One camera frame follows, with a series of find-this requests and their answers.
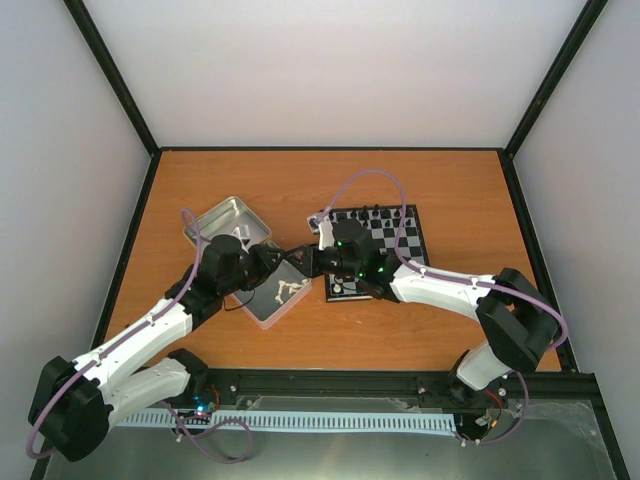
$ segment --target metal tray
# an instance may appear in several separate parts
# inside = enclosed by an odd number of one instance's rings
[[[267,241],[271,247],[278,246]],[[286,260],[254,292],[237,291],[231,296],[263,330],[268,329],[311,290],[311,281]]]
[[[271,229],[238,197],[229,197],[198,217],[200,235],[210,239],[215,235],[235,235],[249,248],[271,237]],[[184,234],[195,245],[191,229]]]

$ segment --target white robotic arm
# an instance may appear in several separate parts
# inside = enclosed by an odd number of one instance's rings
[[[411,263],[423,268],[425,272],[466,277],[486,283],[494,282],[491,275],[465,275]],[[401,302],[433,305],[464,315],[475,322],[479,322],[476,314],[478,303],[490,293],[489,288],[462,285],[420,275],[405,265],[400,266],[394,273],[391,289]],[[511,370],[496,358],[489,343],[485,341],[465,355],[456,369],[456,376],[473,390],[482,390],[490,382]]]
[[[113,426],[132,413],[185,390],[199,391],[207,366],[186,350],[171,352],[158,364],[134,372],[217,313],[226,295],[259,286],[277,270],[284,253],[265,245],[246,251],[236,237],[214,237],[203,251],[197,275],[192,278],[193,266],[189,267],[166,298],[140,320],[72,362],[56,357],[47,363],[29,422],[38,424],[40,433],[75,461],[91,453]]]

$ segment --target wooden tabletop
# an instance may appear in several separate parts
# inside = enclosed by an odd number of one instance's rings
[[[201,215],[237,195],[288,249],[317,241],[306,217],[354,173],[395,175],[415,203],[432,266],[465,273],[505,267],[533,275],[498,157],[491,151],[164,152],[140,224],[107,338],[139,319],[193,262],[180,209]],[[336,207],[398,204],[379,175],[356,180]],[[444,310],[383,301],[325,302],[322,278],[270,329],[242,310],[220,312],[175,342],[211,367],[448,370],[483,341],[480,326]],[[540,370],[558,370],[555,353]]]

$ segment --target black cable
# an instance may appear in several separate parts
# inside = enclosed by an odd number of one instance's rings
[[[234,310],[239,310],[239,309],[241,309],[242,307],[246,307],[247,305],[249,305],[249,302],[250,302],[251,300],[253,300],[253,299],[256,297],[256,289],[255,289],[255,288],[252,290],[252,293],[253,293],[253,294],[251,295],[251,298],[250,298],[249,300],[247,300],[246,302],[244,302],[242,305],[238,305],[237,307],[233,307],[233,308],[227,308],[227,302],[226,302],[226,299],[225,299],[225,298],[223,298],[223,299],[222,299],[222,306],[223,306],[223,308],[224,308],[224,311],[225,311],[225,312],[233,312]]]

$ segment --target robotic arm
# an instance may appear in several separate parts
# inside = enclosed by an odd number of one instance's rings
[[[425,303],[451,310],[480,323],[487,341],[465,352],[451,372],[449,393],[468,404],[474,393],[512,370],[533,372],[558,333],[558,323],[545,311],[519,298],[480,285],[502,285],[547,304],[517,270],[505,268],[498,276],[465,275],[381,254],[370,232],[355,219],[332,227],[328,218],[311,221],[319,244],[289,252],[287,260],[304,275],[334,274],[358,278],[369,294],[396,303]],[[466,279],[455,283],[449,279]]]
[[[88,368],[55,403],[39,428],[68,460],[76,461],[91,453],[109,430],[129,415],[185,390],[201,391],[207,366],[185,350],[172,352],[158,364],[134,372],[220,311],[226,295],[262,284],[277,270],[283,254],[264,245],[245,251],[236,237],[214,237],[203,251],[190,288],[178,302],[174,299],[193,265],[167,290],[165,298],[109,342],[71,362],[56,357],[45,365],[29,410],[29,423],[36,423],[73,375]],[[154,314],[171,303],[173,306],[154,320]],[[103,358],[103,352],[116,344],[117,348]]]
[[[320,233],[318,245],[303,245],[286,253],[263,245],[245,251],[233,236],[214,237],[203,251],[194,281],[178,302],[175,298],[193,265],[167,290],[165,298],[109,342],[72,362],[56,357],[45,365],[29,422],[41,423],[40,433],[68,460],[76,461],[91,453],[109,430],[129,415],[168,397],[200,392],[207,366],[185,350],[134,372],[220,311],[224,296],[263,283],[285,257],[309,278],[324,274],[358,278],[374,298],[434,305],[479,322],[487,341],[465,352],[449,376],[448,394],[462,404],[471,403],[476,391],[511,370],[534,371],[557,334],[558,324],[544,311],[479,285],[503,285],[546,304],[516,270],[504,269],[492,277],[417,264],[410,264],[412,269],[395,255],[381,254],[370,232],[357,220],[345,220],[333,228],[325,218],[315,226]],[[469,285],[433,278],[437,273],[466,279]],[[170,305],[161,318],[154,315]],[[85,369],[59,401],[52,400],[70,378]],[[52,403],[48,415],[42,415]]]

